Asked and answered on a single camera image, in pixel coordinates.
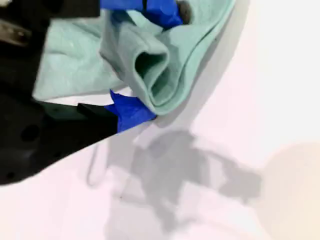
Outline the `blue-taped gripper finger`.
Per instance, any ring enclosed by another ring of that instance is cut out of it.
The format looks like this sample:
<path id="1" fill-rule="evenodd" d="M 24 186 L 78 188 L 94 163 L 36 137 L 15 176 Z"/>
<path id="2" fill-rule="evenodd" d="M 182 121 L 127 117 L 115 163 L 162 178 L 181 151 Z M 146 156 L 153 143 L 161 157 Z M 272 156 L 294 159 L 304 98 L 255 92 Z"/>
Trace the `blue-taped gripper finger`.
<path id="1" fill-rule="evenodd" d="M 42 166 L 156 118 L 137 97 L 110 92 L 112 104 L 44 103 Z"/>
<path id="2" fill-rule="evenodd" d="M 192 8 L 185 0 L 101 0 L 100 8 L 137 11 L 162 28 L 187 25 L 192 19 Z"/>

